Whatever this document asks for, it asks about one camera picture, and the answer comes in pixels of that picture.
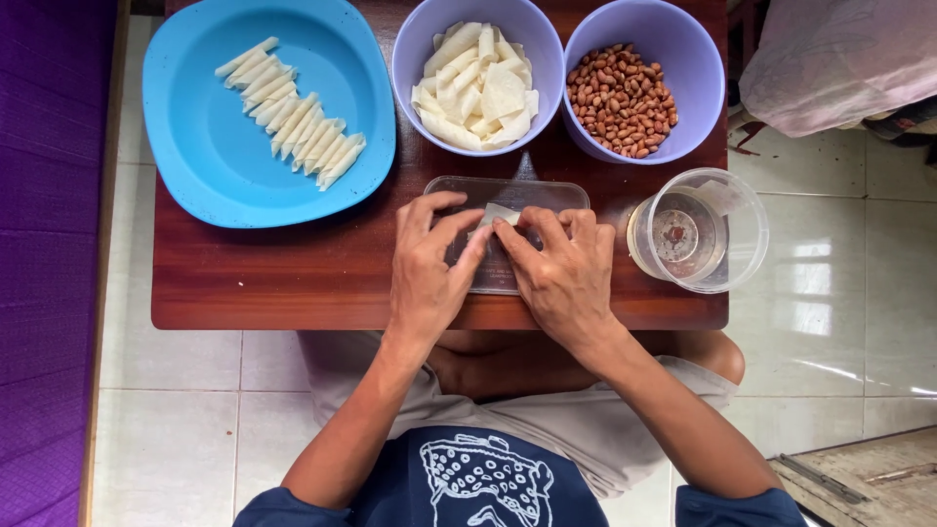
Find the white tile floor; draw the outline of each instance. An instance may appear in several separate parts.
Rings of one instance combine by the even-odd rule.
[[[293,335],[150,323],[156,169],[140,73],[158,24],[132,17],[127,47],[96,527],[230,525],[316,432]],[[749,369],[725,415],[766,456],[937,424],[937,171],[924,151],[839,130],[765,129],[746,148],[761,156],[730,151],[729,168],[762,194],[771,245],[731,296],[726,331]],[[681,483],[667,466],[603,507],[613,526],[665,527]]]

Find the navy t-shirt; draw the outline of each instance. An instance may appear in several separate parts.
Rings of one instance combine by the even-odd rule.
[[[350,507],[306,504],[282,487],[254,498],[234,527],[583,527],[608,525],[575,464],[489,429],[426,427],[388,441]],[[726,500],[677,490],[677,527],[805,526],[779,489]]]

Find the beige shorts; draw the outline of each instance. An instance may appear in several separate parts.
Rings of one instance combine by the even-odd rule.
[[[380,345],[378,331],[301,331],[314,416],[320,426],[338,410],[367,371]],[[673,356],[658,361],[710,406],[721,410],[738,386]],[[442,395],[424,365],[404,400],[389,439],[408,429],[438,425],[493,429],[572,460],[599,499],[615,498],[650,476],[665,460],[637,414],[598,383],[578,392],[475,404]]]

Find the hand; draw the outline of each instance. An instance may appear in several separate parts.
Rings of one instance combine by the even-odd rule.
[[[543,251],[538,251],[508,222],[494,222],[511,256],[521,297],[551,339],[600,375],[599,370],[614,360],[614,348],[607,344],[627,336],[609,306],[615,228],[596,225],[591,210],[569,209],[557,216],[532,206],[524,209],[517,224],[535,227],[543,240]],[[571,227],[572,239],[564,225]]]
[[[409,350],[411,366],[422,365],[462,308],[491,237],[491,227],[483,227],[468,241],[455,265],[450,267],[443,261],[455,236],[476,225],[484,211],[462,211],[441,219],[430,229],[433,212],[465,201],[466,195],[460,192],[434,192],[397,210],[391,320],[385,337],[406,342],[395,348]]]

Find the blue plate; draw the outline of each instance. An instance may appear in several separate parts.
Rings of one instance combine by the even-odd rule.
[[[316,178],[270,157],[270,136],[242,113],[240,90],[215,68],[267,37],[295,66],[300,97],[319,92],[326,117],[367,147],[319,192]],[[321,218],[366,198],[394,161],[394,97],[371,28],[344,0],[205,0],[163,23],[143,61],[143,116],[172,197],[209,223],[241,229]]]

